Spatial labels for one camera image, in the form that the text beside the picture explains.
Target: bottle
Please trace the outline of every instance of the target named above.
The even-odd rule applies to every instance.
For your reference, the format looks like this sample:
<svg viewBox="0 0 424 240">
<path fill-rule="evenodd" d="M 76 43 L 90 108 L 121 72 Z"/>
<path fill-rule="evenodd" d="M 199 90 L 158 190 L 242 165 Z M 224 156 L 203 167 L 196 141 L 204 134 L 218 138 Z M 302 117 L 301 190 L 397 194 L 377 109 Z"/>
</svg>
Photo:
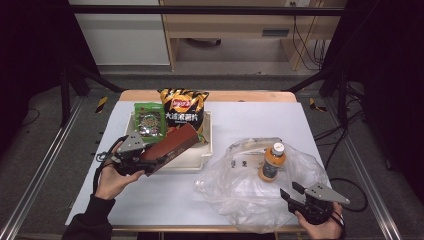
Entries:
<svg viewBox="0 0 424 240">
<path fill-rule="evenodd" d="M 264 163 L 259 168 L 259 178 L 265 182 L 272 182 L 277 177 L 278 169 L 286 161 L 284 154 L 284 145 L 282 143 L 274 143 L 265 151 Z"/>
</svg>

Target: black sleeve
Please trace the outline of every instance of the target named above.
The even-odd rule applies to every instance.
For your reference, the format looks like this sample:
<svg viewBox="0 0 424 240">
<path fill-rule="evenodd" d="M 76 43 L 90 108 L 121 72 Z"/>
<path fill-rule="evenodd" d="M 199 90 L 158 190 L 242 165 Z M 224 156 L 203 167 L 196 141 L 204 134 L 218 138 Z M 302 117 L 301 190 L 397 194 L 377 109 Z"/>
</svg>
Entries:
<svg viewBox="0 0 424 240">
<path fill-rule="evenodd" d="M 115 199 L 104 200 L 91 195 L 87 210 L 74 216 L 62 235 L 62 240 L 111 239 L 112 225 L 107 216 L 114 204 Z"/>
</svg>

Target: lay's chip bag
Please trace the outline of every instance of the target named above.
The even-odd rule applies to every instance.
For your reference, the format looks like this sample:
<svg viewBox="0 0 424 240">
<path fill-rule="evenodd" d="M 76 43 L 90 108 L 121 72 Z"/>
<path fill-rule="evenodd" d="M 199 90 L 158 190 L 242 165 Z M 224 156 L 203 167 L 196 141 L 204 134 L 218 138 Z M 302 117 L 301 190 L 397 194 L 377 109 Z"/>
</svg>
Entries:
<svg viewBox="0 0 424 240">
<path fill-rule="evenodd" d="M 165 111 L 168 126 L 167 134 L 190 123 L 199 135 L 199 141 L 206 143 L 203 137 L 203 117 L 208 92 L 192 91 L 184 88 L 164 88 L 158 90 Z"/>
</svg>

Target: cabinet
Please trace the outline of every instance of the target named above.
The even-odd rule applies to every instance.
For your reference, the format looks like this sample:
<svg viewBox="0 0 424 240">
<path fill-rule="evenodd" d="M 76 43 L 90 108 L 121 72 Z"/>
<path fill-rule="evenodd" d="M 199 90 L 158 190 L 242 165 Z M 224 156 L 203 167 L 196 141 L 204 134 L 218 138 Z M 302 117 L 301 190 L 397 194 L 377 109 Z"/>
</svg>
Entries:
<svg viewBox="0 0 424 240">
<path fill-rule="evenodd" d="M 70 0 L 72 5 L 158 5 L 156 0 Z M 169 65 L 159 14 L 76 14 L 97 65 Z"/>
<path fill-rule="evenodd" d="M 260 6 L 284 7 L 289 0 L 160 0 L 165 6 Z M 346 0 L 311 0 L 308 7 L 344 7 Z M 256 15 L 172 15 L 164 14 L 165 37 L 172 69 L 178 54 L 181 38 L 280 38 L 290 66 L 297 70 L 300 53 L 306 50 L 302 40 L 332 38 L 340 17 L 296 17 L 299 34 L 293 31 L 293 16 L 256 16 Z"/>
</svg>

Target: clear plastic bag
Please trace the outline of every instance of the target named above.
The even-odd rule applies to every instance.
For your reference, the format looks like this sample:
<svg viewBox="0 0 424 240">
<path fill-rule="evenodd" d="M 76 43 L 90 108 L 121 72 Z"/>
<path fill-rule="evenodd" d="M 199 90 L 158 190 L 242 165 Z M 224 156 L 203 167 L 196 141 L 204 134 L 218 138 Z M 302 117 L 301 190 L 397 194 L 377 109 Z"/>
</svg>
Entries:
<svg viewBox="0 0 424 240">
<path fill-rule="evenodd" d="M 232 144 L 225 155 L 209 166 L 194 183 L 195 192 L 230 224 L 244 232 L 268 233 L 286 225 L 295 216 L 288 211 L 280 188 L 297 201 L 304 196 L 291 187 L 293 181 L 304 187 L 317 182 L 328 184 L 324 168 L 315 157 L 282 142 L 286 161 L 271 183 L 258 177 L 265 149 L 279 138 L 250 138 Z"/>
</svg>

